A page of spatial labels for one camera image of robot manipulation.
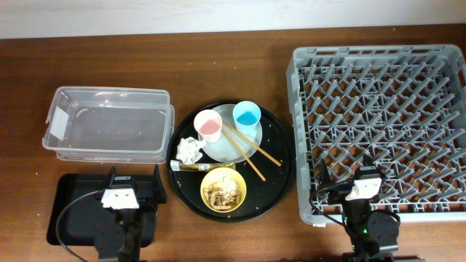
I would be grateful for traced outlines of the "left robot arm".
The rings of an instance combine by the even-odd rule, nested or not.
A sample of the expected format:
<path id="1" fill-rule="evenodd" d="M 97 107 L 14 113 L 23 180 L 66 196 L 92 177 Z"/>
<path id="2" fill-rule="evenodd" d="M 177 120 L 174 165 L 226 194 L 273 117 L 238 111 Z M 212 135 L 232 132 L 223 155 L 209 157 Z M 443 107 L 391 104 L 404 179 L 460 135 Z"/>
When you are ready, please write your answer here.
<path id="1" fill-rule="evenodd" d="M 112 167 L 101 189 L 100 203 L 112 219 L 96 226 L 98 260 L 139 261 L 143 233 L 154 238 L 157 208 L 167 202 L 159 167 L 152 175 L 117 175 Z"/>

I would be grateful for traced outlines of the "food scraps and rice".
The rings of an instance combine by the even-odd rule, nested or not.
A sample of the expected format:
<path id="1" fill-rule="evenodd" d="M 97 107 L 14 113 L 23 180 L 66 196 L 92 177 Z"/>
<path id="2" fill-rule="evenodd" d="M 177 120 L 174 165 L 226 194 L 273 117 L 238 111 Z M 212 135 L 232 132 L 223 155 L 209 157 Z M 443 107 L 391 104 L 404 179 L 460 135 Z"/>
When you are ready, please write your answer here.
<path id="1" fill-rule="evenodd" d="M 231 178 L 223 177 L 212 182 L 202 190 L 209 207 L 215 211 L 228 211 L 241 203 L 242 189 L 239 183 Z"/>

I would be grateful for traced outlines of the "wooden chopstick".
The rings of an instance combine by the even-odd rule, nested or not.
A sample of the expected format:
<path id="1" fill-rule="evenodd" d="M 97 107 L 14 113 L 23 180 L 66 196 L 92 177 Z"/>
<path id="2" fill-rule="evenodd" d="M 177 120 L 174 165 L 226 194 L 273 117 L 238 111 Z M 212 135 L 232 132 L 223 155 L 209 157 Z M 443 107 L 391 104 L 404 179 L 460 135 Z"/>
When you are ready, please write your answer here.
<path id="1" fill-rule="evenodd" d="M 247 155 L 242 151 L 242 149 L 237 145 L 237 143 L 233 140 L 233 138 L 230 136 L 230 134 L 225 130 L 225 128 L 221 128 L 222 129 L 222 132 L 223 134 L 225 134 L 225 136 L 230 140 L 230 142 L 232 142 L 232 144 L 234 145 L 234 147 L 240 152 L 240 154 L 243 156 L 243 158 L 245 159 L 245 161 L 253 168 L 253 170 L 256 172 L 256 174 L 260 177 L 260 179 L 262 179 L 262 181 L 266 181 L 266 178 L 262 175 L 262 173 L 258 170 L 258 168 L 254 165 L 254 163 L 252 163 L 251 160 L 249 160 L 249 158 L 247 157 Z"/>
<path id="2" fill-rule="evenodd" d="M 270 159 L 272 162 L 274 162 L 277 166 L 281 166 L 281 162 L 277 161 L 273 156 L 269 155 L 266 151 L 264 151 L 262 148 L 260 148 L 257 144 L 255 144 L 252 140 L 250 140 L 248 137 L 243 135 L 241 132 L 237 131 L 235 128 L 233 128 L 230 124 L 227 122 L 223 122 L 223 124 L 228 127 L 230 130 L 232 130 L 234 133 L 239 135 L 242 139 L 247 141 L 249 144 L 251 144 L 254 148 L 256 148 L 257 151 L 260 151 L 264 156 L 266 156 L 268 159 Z"/>

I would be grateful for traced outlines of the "blue cup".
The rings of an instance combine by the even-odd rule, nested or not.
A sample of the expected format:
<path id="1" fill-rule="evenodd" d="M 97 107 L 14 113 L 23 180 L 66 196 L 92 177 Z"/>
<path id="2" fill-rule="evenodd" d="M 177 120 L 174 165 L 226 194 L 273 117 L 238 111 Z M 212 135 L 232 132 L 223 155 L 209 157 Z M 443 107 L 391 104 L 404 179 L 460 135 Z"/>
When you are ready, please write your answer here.
<path id="1" fill-rule="evenodd" d="M 261 109 L 251 101 L 242 101 L 233 108 L 234 125 L 243 135 L 249 135 L 256 130 L 261 118 Z"/>

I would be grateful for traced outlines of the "grey plate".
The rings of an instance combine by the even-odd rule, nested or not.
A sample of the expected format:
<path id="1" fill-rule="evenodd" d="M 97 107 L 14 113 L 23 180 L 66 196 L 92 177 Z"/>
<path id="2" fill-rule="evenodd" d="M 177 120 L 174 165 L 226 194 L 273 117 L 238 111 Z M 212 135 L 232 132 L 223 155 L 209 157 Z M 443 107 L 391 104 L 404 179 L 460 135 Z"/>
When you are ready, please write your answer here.
<path id="1" fill-rule="evenodd" d="M 222 104 L 213 108 L 214 111 L 220 114 L 223 122 L 230 124 L 232 127 L 234 126 L 234 119 L 232 115 L 233 109 L 234 104 L 232 103 Z M 257 149 L 242 139 L 238 134 L 231 131 L 228 127 L 226 127 L 225 130 L 229 133 L 232 139 L 234 139 L 247 157 L 251 157 L 256 153 Z M 252 133 L 245 135 L 245 137 L 259 146 L 263 137 L 261 123 L 258 123 L 256 129 Z M 242 162 L 245 160 L 242 154 L 222 132 L 219 140 L 215 143 L 207 143 L 202 150 L 206 155 L 217 162 L 230 163 Z"/>

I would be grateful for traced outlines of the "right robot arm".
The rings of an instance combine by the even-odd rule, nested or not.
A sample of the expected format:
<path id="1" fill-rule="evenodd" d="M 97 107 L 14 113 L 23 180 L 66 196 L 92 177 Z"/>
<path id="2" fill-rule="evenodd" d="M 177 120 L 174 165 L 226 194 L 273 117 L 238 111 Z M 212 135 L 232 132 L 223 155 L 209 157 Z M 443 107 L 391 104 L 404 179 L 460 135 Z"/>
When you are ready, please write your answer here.
<path id="1" fill-rule="evenodd" d="M 371 208 L 370 200 L 380 191 L 386 175 L 368 155 L 363 157 L 353 178 L 333 183 L 324 160 L 320 161 L 320 185 L 317 193 L 328 195 L 330 205 L 341 205 L 339 225 L 344 227 L 352 251 L 343 261 L 393 261 L 398 250 L 400 216 L 389 210 Z"/>

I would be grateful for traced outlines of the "pink cup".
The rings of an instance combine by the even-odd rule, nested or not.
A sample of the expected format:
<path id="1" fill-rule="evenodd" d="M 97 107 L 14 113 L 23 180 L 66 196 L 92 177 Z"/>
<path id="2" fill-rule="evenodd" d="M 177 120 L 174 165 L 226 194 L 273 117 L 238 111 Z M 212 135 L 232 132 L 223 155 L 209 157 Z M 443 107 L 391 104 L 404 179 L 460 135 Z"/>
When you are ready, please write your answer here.
<path id="1" fill-rule="evenodd" d="M 194 128 L 207 143 L 215 143 L 221 137 L 223 120 L 214 110 L 200 111 L 194 118 Z"/>

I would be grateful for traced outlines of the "yellow bowl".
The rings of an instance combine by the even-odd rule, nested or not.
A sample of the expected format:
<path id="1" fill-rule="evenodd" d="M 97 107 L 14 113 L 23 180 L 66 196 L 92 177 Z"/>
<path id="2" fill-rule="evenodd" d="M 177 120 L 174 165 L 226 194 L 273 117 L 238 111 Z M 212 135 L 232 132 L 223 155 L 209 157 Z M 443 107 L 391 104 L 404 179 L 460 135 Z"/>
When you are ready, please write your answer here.
<path id="1" fill-rule="evenodd" d="M 205 200 L 205 198 L 204 198 L 204 196 L 202 194 L 202 190 L 204 188 L 207 188 L 212 182 L 217 181 L 217 180 L 221 180 L 223 177 L 234 179 L 239 183 L 240 188 L 242 189 L 242 199 L 241 199 L 241 203 L 238 206 L 236 206 L 235 208 L 231 209 L 231 210 L 228 210 L 228 211 L 215 211 L 211 207 L 208 206 L 207 201 Z M 200 195 L 201 195 L 202 201 L 205 203 L 205 205 L 208 208 L 210 208 L 211 210 L 213 210 L 214 212 L 217 212 L 217 213 L 229 213 L 229 212 L 231 212 L 233 210 L 236 210 L 244 202 L 244 200 L 246 198 L 247 188 L 246 188 L 245 179 L 241 176 L 241 174 L 238 173 L 238 171 L 230 169 L 230 168 L 222 167 L 222 168 L 214 169 L 214 170 L 210 171 L 203 178 L 203 180 L 201 182 L 201 186 L 200 186 Z"/>

